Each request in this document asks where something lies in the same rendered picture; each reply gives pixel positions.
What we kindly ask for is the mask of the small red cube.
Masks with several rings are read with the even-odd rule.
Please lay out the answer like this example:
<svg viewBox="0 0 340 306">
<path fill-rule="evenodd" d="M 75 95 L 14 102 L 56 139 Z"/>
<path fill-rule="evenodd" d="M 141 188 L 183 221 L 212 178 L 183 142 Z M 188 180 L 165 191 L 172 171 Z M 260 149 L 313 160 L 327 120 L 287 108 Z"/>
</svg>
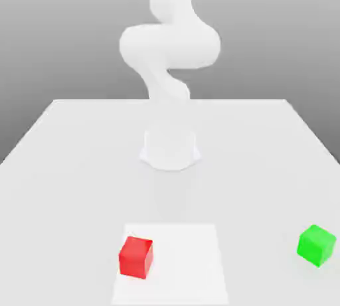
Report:
<svg viewBox="0 0 340 306">
<path fill-rule="evenodd" d="M 128 236 L 118 259 L 122 275 L 146 279 L 153 263 L 153 240 Z"/>
</svg>

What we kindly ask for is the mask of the small green cube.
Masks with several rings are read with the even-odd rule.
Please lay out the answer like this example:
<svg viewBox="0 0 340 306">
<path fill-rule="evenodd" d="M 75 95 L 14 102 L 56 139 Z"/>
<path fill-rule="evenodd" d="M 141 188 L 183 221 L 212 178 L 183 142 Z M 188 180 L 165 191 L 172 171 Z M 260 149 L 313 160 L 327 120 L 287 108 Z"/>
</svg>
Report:
<svg viewBox="0 0 340 306">
<path fill-rule="evenodd" d="M 297 254 L 320 268 L 332 256 L 336 241 L 335 235 L 312 224 L 299 236 Z"/>
</svg>

